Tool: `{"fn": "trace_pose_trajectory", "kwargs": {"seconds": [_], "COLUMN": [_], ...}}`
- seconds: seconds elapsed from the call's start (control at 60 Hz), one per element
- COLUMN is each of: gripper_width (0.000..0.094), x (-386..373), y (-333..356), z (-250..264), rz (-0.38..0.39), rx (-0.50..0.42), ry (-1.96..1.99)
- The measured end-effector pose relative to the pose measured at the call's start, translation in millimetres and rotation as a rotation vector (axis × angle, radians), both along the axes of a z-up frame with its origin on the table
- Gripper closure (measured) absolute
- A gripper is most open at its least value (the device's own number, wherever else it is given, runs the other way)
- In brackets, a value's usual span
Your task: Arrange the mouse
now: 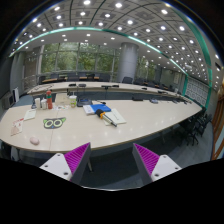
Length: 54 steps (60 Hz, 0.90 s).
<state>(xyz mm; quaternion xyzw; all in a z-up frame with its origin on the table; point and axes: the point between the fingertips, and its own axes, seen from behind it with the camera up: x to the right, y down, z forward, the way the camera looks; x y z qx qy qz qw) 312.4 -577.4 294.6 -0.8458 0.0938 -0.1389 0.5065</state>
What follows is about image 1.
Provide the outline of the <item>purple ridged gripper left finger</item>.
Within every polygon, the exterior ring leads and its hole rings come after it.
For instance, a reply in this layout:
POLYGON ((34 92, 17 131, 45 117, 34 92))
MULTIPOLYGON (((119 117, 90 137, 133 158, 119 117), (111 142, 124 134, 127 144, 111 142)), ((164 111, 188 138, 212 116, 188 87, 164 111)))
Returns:
POLYGON ((86 143, 65 154, 56 153, 41 169, 79 185, 86 166, 91 166, 90 154, 91 145, 86 143))

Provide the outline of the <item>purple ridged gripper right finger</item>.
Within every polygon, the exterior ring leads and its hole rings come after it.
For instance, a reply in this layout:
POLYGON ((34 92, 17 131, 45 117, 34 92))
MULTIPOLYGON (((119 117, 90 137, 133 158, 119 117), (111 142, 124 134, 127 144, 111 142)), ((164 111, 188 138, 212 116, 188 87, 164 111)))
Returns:
POLYGON ((132 153, 144 185, 181 170, 168 155, 158 155, 139 144, 133 144, 132 153))

